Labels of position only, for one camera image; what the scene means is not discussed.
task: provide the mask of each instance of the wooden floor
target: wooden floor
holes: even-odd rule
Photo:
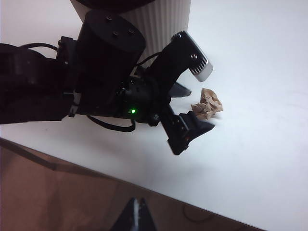
[[[0,144],[1,231],[109,230],[132,197],[145,198],[159,231],[259,230],[5,140]],[[38,164],[36,156],[47,162]]]

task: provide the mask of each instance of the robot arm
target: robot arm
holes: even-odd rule
[[[193,112],[175,115],[169,92],[186,69],[205,80],[213,67],[185,31],[175,34],[147,69],[137,64],[145,46],[136,27],[104,10],[87,13],[77,40],[61,37],[56,59],[0,44],[0,124],[60,121],[81,114],[127,132],[134,130],[135,121],[150,126],[161,122],[179,155],[214,126]],[[121,128],[91,116],[130,119],[133,125]]]

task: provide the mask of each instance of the black cylindrical motor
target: black cylindrical motor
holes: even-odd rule
[[[122,17],[103,10],[87,13],[77,40],[76,55],[87,82],[92,79],[95,88],[101,89],[101,104],[114,102],[121,82],[129,77],[144,49],[141,32]]]

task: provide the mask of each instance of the crumpled paper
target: crumpled paper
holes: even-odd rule
[[[222,104],[215,92],[210,89],[202,88],[200,103],[192,105],[192,111],[198,119],[209,119],[216,112],[223,111]]]

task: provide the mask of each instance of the white tabletop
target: white tabletop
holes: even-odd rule
[[[14,45],[56,45],[81,26],[68,0],[1,0],[1,10],[1,41]],[[172,106],[186,113],[205,87],[224,111],[180,156],[161,125],[124,134],[80,115],[3,125],[1,137],[263,229],[308,230],[307,12],[305,0],[192,0],[189,33],[214,72],[204,83],[185,72],[193,93]]]

